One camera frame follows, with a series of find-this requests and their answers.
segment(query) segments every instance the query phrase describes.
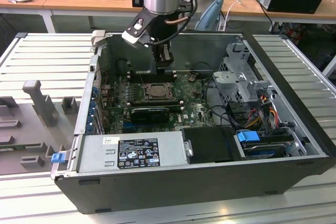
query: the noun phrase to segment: desk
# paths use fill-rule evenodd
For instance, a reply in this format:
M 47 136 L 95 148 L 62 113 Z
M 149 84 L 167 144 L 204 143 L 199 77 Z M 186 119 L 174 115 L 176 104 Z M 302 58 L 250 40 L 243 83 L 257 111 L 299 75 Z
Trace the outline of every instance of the desk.
M 224 0 L 224 14 L 234 1 Z M 229 20 L 268 21 L 256 0 L 240 1 L 241 5 L 231 9 Z M 132 7 L 132 0 L 33 0 L 18 4 L 0 0 L 0 13 L 42 15 L 49 33 L 56 32 L 53 15 L 134 17 L 140 10 Z M 268 12 L 268 15 L 274 22 L 335 24 L 336 0 L 323 0 L 315 14 Z

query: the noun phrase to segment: floor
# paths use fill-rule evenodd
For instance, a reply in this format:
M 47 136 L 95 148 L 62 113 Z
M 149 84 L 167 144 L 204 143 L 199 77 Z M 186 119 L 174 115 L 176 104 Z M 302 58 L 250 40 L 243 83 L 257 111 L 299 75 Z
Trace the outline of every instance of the floor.
M 128 17 L 94 17 L 96 29 L 106 31 L 124 31 L 132 18 Z M 53 22 L 59 33 L 91 33 L 89 19 L 85 16 L 54 16 Z M 17 32 L 46 33 L 43 19 L 38 15 L 3 14 L 0 17 L 0 54 L 7 48 Z M 249 31 L 258 34 L 268 33 L 267 22 L 229 22 L 227 31 Z
M 132 17 L 94 17 L 95 29 L 124 31 Z M 54 16 L 54 25 L 59 33 L 91 33 L 86 16 Z M 226 31 L 269 34 L 268 22 L 230 21 Z M 0 16 L 0 55 L 11 43 L 18 32 L 46 33 L 47 29 L 39 15 L 2 14 Z M 328 53 L 335 49 L 335 35 L 326 33 L 317 25 L 307 25 L 298 44 L 299 49 L 317 66 L 323 66 Z

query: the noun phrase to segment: table leg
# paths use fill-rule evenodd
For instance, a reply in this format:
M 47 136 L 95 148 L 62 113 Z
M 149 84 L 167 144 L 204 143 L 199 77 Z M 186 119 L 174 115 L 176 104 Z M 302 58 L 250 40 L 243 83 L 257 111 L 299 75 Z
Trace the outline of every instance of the table leg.
M 336 69 L 336 56 L 331 60 L 331 62 L 325 67 L 322 74 L 324 74 L 325 77 L 329 77 L 334 70 Z
M 41 10 L 40 15 L 42 16 L 44 20 L 44 24 L 46 25 L 48 33 L 55 34 L 56 29 L 54 27 L 53 21 L 52 21 L 52 13 L 50 10 Z
M 95 27 L 95 22 L 93 21 L 93 17 L 92 16 L 88 16 L 88 18 L 89 18 L 89 24 L 90 24 L 90 28 L 91 29 L 95 29 L 96 27 Z

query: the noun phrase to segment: yellow wire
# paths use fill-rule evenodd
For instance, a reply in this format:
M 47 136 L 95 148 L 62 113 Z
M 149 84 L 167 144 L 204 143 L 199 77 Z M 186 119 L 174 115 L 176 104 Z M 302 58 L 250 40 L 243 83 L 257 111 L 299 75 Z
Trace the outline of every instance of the yellow wire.
M 269 110 L 269 112 L 271 112 L 273 114 L 273 116 L 274 116 L 274 125 L 277 126 L 277 124 L 276 124 L 277 118 L 276 118 L 275 112 L 273 110 Z
M 245 128 L 249 128 L 252 125 L 254 125 L 255 123 L 260 121 L 260 117 L 257 117 L 256 119 L 254 119 L 252 122 L 250 122 L 248 125 L 245 126 Z

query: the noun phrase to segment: blue object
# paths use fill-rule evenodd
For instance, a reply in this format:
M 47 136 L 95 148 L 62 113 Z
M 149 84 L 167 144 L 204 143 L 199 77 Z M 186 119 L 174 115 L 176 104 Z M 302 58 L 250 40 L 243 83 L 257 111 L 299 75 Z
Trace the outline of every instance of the blue object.
M 90 123 L 92 123 L 92 122 L 93 122 L 93 117 L 91 117 L 91 116 L 88 116 L 88 118 L 87 118 L 87 122 L 90 122 Z
M 259 135 L 256 131 L 241 131 L 237 134 L 240 142 L 260 141 Z
M 97 103 L 96 102 L 94 102 L 94 101 L 90 101 L 90 107 L 96 107 L 96 105 L 97 105 Z
M 95 112 L 96 111 L 92 107 L 89 107 L 89 115 L 94 115 Z
M 97 93 L 98 93 L 98 89 L 97 89 L 97 87 L 92 87 L 92 93 L 94 93 L 94 94 L 97 94 Z
M 216 30 L 216 21 L 222 9 L 224 0 L 214 0 L 204 11 L 200 20 L 195 26 L 195 30 L 211 31 Z
M 51 162 L 54 163 L 65 163 L 65 153 L 54 153 L 51 156 Z

